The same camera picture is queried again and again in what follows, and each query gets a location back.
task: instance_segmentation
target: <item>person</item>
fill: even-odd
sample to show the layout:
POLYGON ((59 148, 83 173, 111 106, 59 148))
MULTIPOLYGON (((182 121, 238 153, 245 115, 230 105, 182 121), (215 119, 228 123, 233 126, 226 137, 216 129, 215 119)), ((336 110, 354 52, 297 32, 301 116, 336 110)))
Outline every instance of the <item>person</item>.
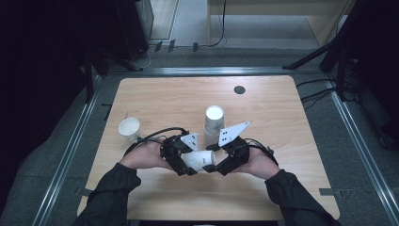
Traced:
MULTIPOLYGON (((126 225, 129 193, 141 183, 137 170, 172 170, 159 154, 160 145, 142 143, 116 163, 90 193, 86 208, 73 225, 126 225)), ((341 225, 292 173, 280 169, 259 149, 250 148, 249 151, 248 162, 232 173, 249 173, 265 180, 269 198, 279 205, 286 225, 341 225)))

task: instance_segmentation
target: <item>black cable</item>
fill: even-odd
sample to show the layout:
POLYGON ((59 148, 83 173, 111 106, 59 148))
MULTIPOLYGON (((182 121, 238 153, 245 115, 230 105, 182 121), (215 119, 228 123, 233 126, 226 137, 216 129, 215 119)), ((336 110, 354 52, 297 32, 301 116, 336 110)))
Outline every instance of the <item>black cable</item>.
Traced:
POLYGON ((165 132, 172 131, 172 130, 180 130, 180 131, 182 131, 182 135, 188 135, 188 134, 189 134, 188 131, 184 130, 184 129, 181 128, 181 127, 170 127, 170 128, 167 128, 167 129, 163 129, 163 130, 160 130, 160 131, 155 132, 155 133, 153 133, 153 134, 150 134, 150 135, 148 135, 148 136, 146 136, 146 137, 144 137, 144 138, 138 139, 136 143, 133 143, 133 144, 126 150, 126 152, 125 152, 125 154, 124 154, 123 156, 125 156, 126 154, 128 154, 129 152, 131 152, 131 151, 132 151, 134 148, 136 148, 140 143, 143 143, 143 142, 146 142, 146 141, 158 142, 158 141, 154 141, 154 139, 151 139, 151 138, 152 138, 152 137, 155 137, 155 136, 157 136, 157 135, 159 135, 159 134, 163 134, 163 133, 165 133, 165 132))
POLYGON ((250 142, 249 142, 248 144, 250 144, 250 143, 255 143, 255 144, 257 144, 257 145, 259 145, 259 146, 265 148, 264 145, 263 145, 261 142, 259 142, 258 140, 256 140, 256 139, 253 139, 253 138, 245 138, 244 140, 250 140, 250 142))
POLYGON ((306 82, 303 82, 303 83, 299 83, 298 85, 296 85, 296 87, 298 88, 298 87, 300 87, 300 86, 302 86, 302 85, 305 85, 305 84, 315 83, 315 82, 322 82, 322 81, 332 81, 332 82, 336 82, 337 80, 336 80, 336 79, 328 79, 328 78, 325 78, 325 79, 316 79, 316 80, 311 80, 311 81, 306 81, 306 82))
POLYGON ((324 93, 321 97, 316 98, 316 100, 309 106, 307 106, 305 108, 305 110, 309 109, 310 107, 312 107, 313 105, 315 105, 318 101, 320 101, 321 99, 325 98, 326 96, 328 96, 332 91, 326 92, 324 93))
POLYGON ((150 49, 151 49, 151 48, 150 48, 150 45, 149 45, 149 48, 147 48, 146 50, 143 50, 143 51, 139 52, 138 56, 136 56, 136 58, 134 58, 134 59, 132 59, 132 60, 130 60, 130 61, 131 61, 131 62, 137 61, 138 59, 140 59, 141 57, 143 57, 143 55, 144 55, 145 53, 147 53, 150 49))
POLYGON ((275 158, 275 156, 273 155, 273 150, 271 150, 269 147, 265 148, 263 145, 262 147, 258 146, 258 145, 250 145, 248 144, 249 148, 256 148, 262 151, 262 153, 266 154, 268 158, 270 158, 270 160, 272 160, 277 166, 279 165, 279 163, 277 162, 277 159, 275 158))
POLYGON ((227 0, 224 0, 224 4, 223 4, 223 17, 222 17, 222 36, 220 37, 220 40, 217 42, 217 43, 215 43, 215 44, 212 44, 212 45, 200 45, 199 47, 215 47, 215 46, 217 46, 222 40, 223 40, 223 38, 224 38, 224 34, 225 34, 225 16, 226 16, 226 1, 227 0))
POLYGON ((306 102, 305 100, 308 99, 308 98, 312 98, 312 97, 314 97, 314 96, 317 96, 317 95, 319 95, 319 94, 325 93, 325 92, 327 92, 327 91, 335 91, 335 90, 336 90, 336 88, 323 89, 323 90, 318 91, 318 92, 316 92, 316 93, 314 93, 314 94, 311 94, 311 95, 309 95, 309 96, 303 97, 303 98, 301 98, 300 100, 301 100, 301 102, 303 103, 303 102, 306 102))
POLYGON ((357 93, 356 93, 355 88, 352 87, 352 85, 345 86, 344 89, 343 89, 342 95, 343 95, 344 100, 347 101, 347 102, 355 102, 357 100, 357 97, 356 97, 357 93), (352 99, 348 99, 346 97, 346 95, 345 95, 346 92, 353 93, 354 97, 352 99))
MULTIPOLYGON (((322 93, 322 95, 325 95, 326 93, 331 93, 331 92, 332 92, 332 91, 326 91, 326 92, 322 93)), ((308 100, 306 100, 306 101, 303 101, 302 104, 305 104, 305 103, 307 103, 307 102, 309 102, 309 101, 313 101, 313 100, 316 100, 316 101, 317 101, 317 99, 319 99, 320 96, 322 96, 322 95, 315 96, 315 97, 312 97, 312 98, 310 98, 310 99, 308 99, 308 100)))

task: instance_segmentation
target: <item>black sleeve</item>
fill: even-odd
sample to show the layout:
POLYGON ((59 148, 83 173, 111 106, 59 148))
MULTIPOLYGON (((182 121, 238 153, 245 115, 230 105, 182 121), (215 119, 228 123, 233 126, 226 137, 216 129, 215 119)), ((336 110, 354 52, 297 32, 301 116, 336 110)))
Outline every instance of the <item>black sleeve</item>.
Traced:
POLYGON ((279 205, 286 225, 341 225, 292 173, 282 169, 264 183, 270 200, 279 205))
POLYGON ((117 163, 88 196, 88 205, 73 225, 126 225, 129 193, 141 184, 136 173, 117 163))

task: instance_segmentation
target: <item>small black dot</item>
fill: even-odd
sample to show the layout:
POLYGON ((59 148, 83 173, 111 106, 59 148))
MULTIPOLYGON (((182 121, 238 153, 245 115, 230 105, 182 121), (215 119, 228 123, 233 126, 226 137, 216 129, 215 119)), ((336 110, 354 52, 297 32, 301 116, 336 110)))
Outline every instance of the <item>small black dot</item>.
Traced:
POLYGON ((244 87, 241 86, 236 86, 234 88, 234 92, 237 94, 244 94, 244 92, 246 92, 246 89, 244 87))

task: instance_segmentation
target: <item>paper cup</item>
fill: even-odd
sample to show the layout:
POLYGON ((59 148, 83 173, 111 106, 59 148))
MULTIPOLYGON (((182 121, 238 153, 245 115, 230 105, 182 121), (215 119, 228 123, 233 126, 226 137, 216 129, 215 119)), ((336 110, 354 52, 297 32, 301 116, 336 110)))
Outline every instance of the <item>paper cup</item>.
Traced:
POLYGON ((215 153, 213 151, 184 153, 183 161, 189 168, 201 171, 203 167, 215 164, 215 153))
POLYGON ((205 147, 211 144, 217 144, 219 142, 219 134, 211 135, 205 130, 205 128, 203 128, 203 137, 204 137, 205 147))
POLYGON ((120 122, 120 134, 131 142, 136 142, 140 136, 140 121, 136 118, 127 118, 120 122))
POLYGON ((218 135, 220 129, 224 129, 224 111, 218 105, 212 105, 206 109, 204 130, 210 135, 218 135))

